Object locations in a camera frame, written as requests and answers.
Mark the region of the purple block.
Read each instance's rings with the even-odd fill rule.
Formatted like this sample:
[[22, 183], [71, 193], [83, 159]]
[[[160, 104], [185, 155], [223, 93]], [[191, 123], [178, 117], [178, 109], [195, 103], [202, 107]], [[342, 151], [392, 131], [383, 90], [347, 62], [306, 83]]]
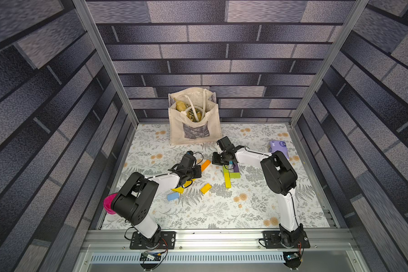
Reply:
[[233, 165], [233, 173], [240, 173], [240, 169], [239, 169], [239, 165], [238, 165], [238, 164], [234, 164], [234, 165]]

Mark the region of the green block small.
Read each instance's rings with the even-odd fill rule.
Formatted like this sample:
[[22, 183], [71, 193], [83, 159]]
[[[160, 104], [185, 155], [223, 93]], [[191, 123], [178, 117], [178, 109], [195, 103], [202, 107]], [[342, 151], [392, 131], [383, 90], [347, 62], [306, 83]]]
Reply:
[[230, 173], [226, 165], [224, 165], [222, 168], [223, 168], [223, 173]]

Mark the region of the orange long block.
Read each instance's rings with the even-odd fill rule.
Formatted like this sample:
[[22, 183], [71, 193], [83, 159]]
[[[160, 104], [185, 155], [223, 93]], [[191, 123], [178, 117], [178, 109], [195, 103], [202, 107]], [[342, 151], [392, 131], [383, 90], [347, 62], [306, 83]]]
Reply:
[[211, 161], [209, 161], [209, 160], [206, 160], [205, 162], [203, 162], [203, 163], [201, 164], [201, 171], [204, 172], [204, 170], [206, 170], [207, 167], [208, 167], [210, 164], [211, 164]]

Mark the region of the lime green block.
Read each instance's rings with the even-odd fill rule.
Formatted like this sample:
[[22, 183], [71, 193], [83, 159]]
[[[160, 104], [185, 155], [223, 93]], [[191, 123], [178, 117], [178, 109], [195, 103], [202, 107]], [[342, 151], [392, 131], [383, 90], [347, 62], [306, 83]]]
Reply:
[[229, 173], [229, 176], [231, 179], [239, 179], [241, 178], [241, 174], [238, 172], [234, 172], [234, 173]]

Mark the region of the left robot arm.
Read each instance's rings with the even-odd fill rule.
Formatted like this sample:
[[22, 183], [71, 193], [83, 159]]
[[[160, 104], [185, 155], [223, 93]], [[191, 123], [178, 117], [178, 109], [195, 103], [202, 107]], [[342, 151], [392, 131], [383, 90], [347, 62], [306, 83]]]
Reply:
[[119, 215], [136, 230], [129, 239], [130, 249], [155, 249], [159, 245], [164, 249], [173, 248], [174, 243], [169, 240], [175, 235], [162, 234], [161, 226], [148, 214], [150, 207], [157, 194], [184, 189], [187, 182], [199, 179], [201, 172], [194, 153], [188, 151], [168, 173], [146, 177], [134, 172], [117, 193], [104, 199], [104, 210], [108, 214]]

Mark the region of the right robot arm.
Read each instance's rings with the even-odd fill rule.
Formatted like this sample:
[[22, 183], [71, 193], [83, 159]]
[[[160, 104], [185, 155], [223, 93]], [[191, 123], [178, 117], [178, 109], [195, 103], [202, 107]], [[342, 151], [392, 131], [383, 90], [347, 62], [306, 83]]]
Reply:
[[230, 162], [247, 164], [263, 171], [267, 186], [277, 194], [281, 215], [279, 236], [282, 246], [285, 248], [308, 248], [306, 232], [296, 215], [295, 188], [298, 175], [283, 152], [252, 151], [245, 146], [234, 146], [228, 137], [217, 140], [217, 144], [221, 152], [213, 153], [213, 164], [229, 165]]

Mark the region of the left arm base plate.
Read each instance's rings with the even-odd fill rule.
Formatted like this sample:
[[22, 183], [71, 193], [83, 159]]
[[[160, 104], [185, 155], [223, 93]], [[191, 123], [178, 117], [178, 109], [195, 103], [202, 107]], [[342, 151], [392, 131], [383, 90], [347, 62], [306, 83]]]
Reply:
[[146, 238], [140, 232], [134, 232], [129, 248], [132, 250], [149, 250], [149, 249], [174, 249], [176, 242], [176, 232], [161, 231], [157, 232], [152, 238]]

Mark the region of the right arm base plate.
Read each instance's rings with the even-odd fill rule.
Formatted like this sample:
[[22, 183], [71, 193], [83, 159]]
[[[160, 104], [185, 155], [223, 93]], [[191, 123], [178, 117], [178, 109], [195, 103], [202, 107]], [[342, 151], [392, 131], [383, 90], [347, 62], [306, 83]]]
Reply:
[[307, 234], [303, 230], [287, 231], [263, 231], [262, 239], [267, 249], [309, 249], [311, 247]]

